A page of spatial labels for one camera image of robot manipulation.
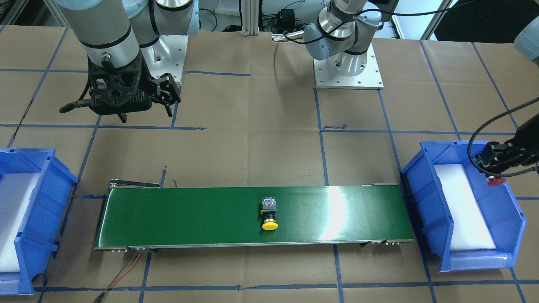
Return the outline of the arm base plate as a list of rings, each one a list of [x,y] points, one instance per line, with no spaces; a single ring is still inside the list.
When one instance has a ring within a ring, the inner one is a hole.
[[[326,60],[312,60],[316,88],[381,90],[384,82],[372,44],[366,53],[339,53]]]
[[[151,75],[155,78],[170,73],[180,85],[184,73],[189,36],[160,36],[152,46],[141,48]]]

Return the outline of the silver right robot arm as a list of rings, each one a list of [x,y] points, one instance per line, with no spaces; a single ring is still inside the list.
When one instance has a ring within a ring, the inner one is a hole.
[[[87,107],[117,115],[171,107],[180,87],[188,37],[200,29],[196,0],[56,0],[88,58],[88,77],[80,98],[60,113]]]

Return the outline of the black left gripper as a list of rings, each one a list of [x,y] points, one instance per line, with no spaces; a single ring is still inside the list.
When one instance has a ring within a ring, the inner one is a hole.
[[[514,138],[505,143],[488,142],[475,154],[475,164],[491,173],[501,174],[510,167],[529,166],[539,160],[539,124],[524,123]]]

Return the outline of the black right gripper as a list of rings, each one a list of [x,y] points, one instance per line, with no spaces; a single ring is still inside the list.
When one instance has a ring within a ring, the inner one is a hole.
[[[89,108],[98,115],[116,114],[122,123],[127,122],[127,113],[148,111],[153,103],[163,105],[168,117],[173,117],[170,107],[181,102],[175,77],[171,73],[153,77],[141,54],[114,74],[89,61],[88,77]]]

